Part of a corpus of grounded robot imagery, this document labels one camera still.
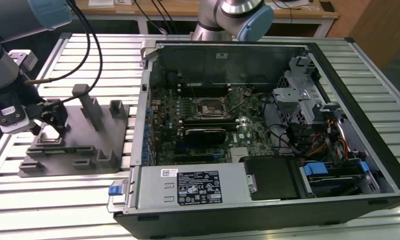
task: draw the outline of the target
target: connector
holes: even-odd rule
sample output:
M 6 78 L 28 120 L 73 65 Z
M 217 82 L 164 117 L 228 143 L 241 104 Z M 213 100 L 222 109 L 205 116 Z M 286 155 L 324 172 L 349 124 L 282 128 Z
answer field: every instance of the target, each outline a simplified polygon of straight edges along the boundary
M 162 33 L 164 35 L 168 35 L 168 31 L 166 31 L 162 27 L 158 28 L 158 31 L 160 31 L 160 33 Z
M 328 169 L 322 162 L 308 163 L 302 168 L 306 176 L 328 174 Z

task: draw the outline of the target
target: black cable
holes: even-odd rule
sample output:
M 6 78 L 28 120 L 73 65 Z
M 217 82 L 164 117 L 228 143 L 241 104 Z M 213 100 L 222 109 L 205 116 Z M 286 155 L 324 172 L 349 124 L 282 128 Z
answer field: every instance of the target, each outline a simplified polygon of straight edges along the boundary
M 173 21 L 173 19 L 170 17 L 170 14 L 168 13 L 168 10 L 166 10 L 165 6 L 162 6 L 162 4 L 161 4 L 161 0 L 157 0 L 157 2 L 158 2 L 158 4 L 160 4 L 160 6 L 161 6 L 161 8 L 162 8 L 162 10 L 164 10 L 164 12 L 165 12 L 165 14 L 168 16 L 168 19 L 170 19 L 170 23 L 172 23 L 172 26 L 173 26 L 173 29 L 174 29 L 174 34 L 178 34 L 178 29 L 176 28 L 174 21 Z
M 281 146 L 281 138 L 282 138 L 282 135 L 288 136 L 288 134 L 286 134 L 285 132 L 280 134 L 280 137 L 278 137 L 278 149 L 286 148 L 286 147 Z
M 304 158 L 304 159 L 308 159 L 308 157 L 301 153 L 301 151 L 282 138 L 280 137 L 269 128 L 272 126 L 285 126 L 284 124 L 270 124 L 268 126 L 268 130 L 269 130 L 269 133 L 282 142 L 285 143 L 285 145 L 290 148 L 292 152 L 294 153 L 294 155 L 297 155 L 298 157 Z
M 274 0 L 272 0 L 272 2 L 273 2 L 273 4 L 277 6 L 277 8 L 280 8 L 280 9 L 288 9 L 288 12 L 289 12 L 289 14 L 290 14 L 290 24 L 292 24 L 292 23 L 293 23 L 292 10 L 301 10 L 301 9 L 300 9 L 300 8 L 292 8 L 292 7 L 289 7 L 289 5 L 288 5 L 284 1 L 281 1 L 281 2 L 282 2 L 282 4 L 284 4 L 286 7 L 278 6 Z
M 273 123 L 273 124 L 270 124 L 270 125 L 268 126 L 268 129 L 269 129 L 270 127 L 273 127 L 273 126 L 278 126 L 278 127 L 282 128 L 282 129 L 286 129 L 286 128 L 288 128 L 288 126 L 284 125 L 284 124 Z
M 289 5 L 282 1 L 284 5 L 288 7 L 288 12 L 290 13 L 290 24 L 293 23 L 293 15 L 292 15 L 292 8 Z
M 272 93 L 269 93 L 266 99 L 265 99 L 265 102 L 264 102 L 264 106 L 261 107 L 261 112 L 260 112 L 260 115 L 264 117 L 264 114 L 265 114 L 265 107 L 266 107 L 266 104 L 268 104 L 268 101 L 269 101 L 269 98 L 272 97 Z
M 72 8 L 72 10 L 74 11 L 73 7 L 73 1 L 72 0 L 66 0 L 66 3 L 69 5 L 69 7 Z M 78 63 L 78 66 L 74 67 L 74 69 L 68 72 L 66 74 L 64 74 L 60 77 L 56 78 L 48 78 L 48 79 L 38 79 L 38 80 L 29 80 L 25 82 L 26 85 L 34 85 L 34 84 L 44 84 L 44 83 L 52 83 L 56 82 L 58 80 L 62 80 L 65 78 L 68 78 L 72 74 L 74 74 L 76 71 L 78 71 L 78 69 L 81 68 L 81 66 L 85 64 L 89 54 L 90 54 L 90 35 L 89 35 L 89 31 L 88 31 L 88 26 L 86 24 L 80 20 L 81 22 L 81 26 L 85 32 L 85 37 L 86 37 L 86 49 L 85 49 L 85 54 L 84 54 L 84 58 L 81 60 L 81 62 Z
M 144 10 L 142 10 L 140 4 L 138 4 L 138 1 L 134 0 L 133 2 L 134 2 L 134 4 L 136 4 L 136 6 L 137 6 L 137 8 L 138 8 L 138 10 L 140 10 L 140 12 L 141 12 L 141 14 L 142 14 L 144 17 L 146 18 L 146 20 L 150 22 L 150 25 L 160 31 L 160 33 L 162 33 L 164 35 L 168 35 L 166 30 L 165 30 L 164 28 L 158 27 L 158 26 L 154 24 L 154 22 L 150 20 L 150 18 L 148 17 L 148 15 L 145 14 L 145 12 L 144 12 Z
M 157 4 L 156 4 L 154 0 L 150 0 L 150 2 L 152 2 L 152 5 L 154 6 L 154 9 L 157 10 L 157 12 L 158 12 L 161 18 L 162 18 L 164 25 L 165 25 L 165 27 L 166 27 L 166 29 L 168 29 L 168 33 L 169 33 L 169 34 L 173 34 L 172 28 L 170 28 L 169 24 L 168 24 L 168 20 L 166 20 L 165 16 L 162 16 L 162 13 L 161 13 L 161 11 L 160 11 L 160 8 L 157 7 Z
M 80 94 L 77 94 L 76 96 L 72 96 L 69 98 L 66 98 L 65 100 L 57 101 L 54 103 L 52 103 L 50 105 L 48 105 L 45 107 L 45 110 L 52 109 L 54 106 L 61 105 L 82 96 L 85 96 L 86 94 L 89 94 L 89 92 L 93 90 L 96 84 L 98 83 L 98 80 L 101 78 L 101 74 L 102 74 L 102 68 L 104 68 L 104 57 L 102 57 L 102 50 L 101 50 L 101 45 L 100 45 L 100 41 L 98 41 L 98 37 L 96 36 L 96 32 L 92 28 L 92 25 L 86 19 L 86 16 L 82 14 L 80 8 L 77 7 L 77 5 L 74 5 L 70 0 L 66 0 L 66 3 L 69 5 L 69 7 L 73 10 L 73 13 L 76 14 L 77 18 L 80 19 L 81 22 L 85 23 L 86 25 L 86 29 L 89 30 L 89 32 L 92 33 L 93 39 L 94 39 L 94 43 L 96 43 L 96 47 L 97 47 L 97 53 L 98 53 L 98 70 L 97 70 L 97 76 L 96 79 L 93 81 L 92 86 L 88 88 L 88 90 Z

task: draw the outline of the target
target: white label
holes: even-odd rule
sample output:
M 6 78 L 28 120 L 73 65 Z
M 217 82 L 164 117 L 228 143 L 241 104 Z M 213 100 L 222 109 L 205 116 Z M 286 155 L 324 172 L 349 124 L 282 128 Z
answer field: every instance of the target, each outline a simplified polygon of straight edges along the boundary
M 117 14 L 134 14 L 134 11 L 114 11 Z
M 6 116 L 16 112 L 16 108 L 14 108 L 14 106 L 9 106 L 5 109 L 1 109 L 0 112 L 1 112 L 2 116 Z
M 161 177 L 176 177 L 177 173 L 177 169 L 161 169 Z
M 116 4 L 125 4 L 125 5 L 132 5 L 133 0 L 114 0 Z
M 237 135 L 236 135 L 234 132 L 232 133 L 232 142 L 233 142 L 233 143 L 237 143 Z
M 210 195 L 208 195 L 209 197 L 209 199 L 220 199 L 221 198 L 221 195 L 220 194 L 210 194 Z
M 221 52 L 221 53 L 216 53 L 216 59 L 226 59 L 228 58 L 228 53 Z

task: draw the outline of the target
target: floor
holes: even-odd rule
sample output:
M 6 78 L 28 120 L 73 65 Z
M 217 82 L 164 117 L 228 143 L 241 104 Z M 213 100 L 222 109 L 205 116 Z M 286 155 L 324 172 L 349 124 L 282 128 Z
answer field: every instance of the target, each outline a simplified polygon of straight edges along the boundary
M 138 34 L 138 28 L 134 21 L 92 20 L 90 24 L 96 32 L 101 34 Z M 149 27 L 150 33 L 158 34 L 154 28 L 152 26 Z M 182 22 L 181 24 L 177 24 L 178 34 L 189 34 L 194 27 L 194 22 Z M 46 61 L 46 58 L 50 54 L 50 51 L 60 38 L 61 33 L 84 33 L 80 22 L 74 20 L 70 24 L 62 26 L 54 31 L 38 33 L 36 35 L 28 36 L 22 39 L 14 40 L 4 44 L 4 48 L 8 51 L 12 49 L 30 49 L 34 52 L 38 58 L 38 63 L 34 69 L 28 73 L 28 76 L 32 79 L 34 79 L 38 75 L 42 64 Z M 382 72 L 400 91 L 400 53 L 393 59 L 392 63 L 388 65 L 388 67 L 382 70 Z

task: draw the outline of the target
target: motherboard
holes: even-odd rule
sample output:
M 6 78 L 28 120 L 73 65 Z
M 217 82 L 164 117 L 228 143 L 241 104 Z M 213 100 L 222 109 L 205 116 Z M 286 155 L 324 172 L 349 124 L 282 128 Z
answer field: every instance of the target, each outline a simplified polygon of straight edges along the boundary
M 237 152 L 273 154 L 261 113 L 265 95 L 252 86 L 156 87 L 150 94 L 156 165 L 230 163 Z

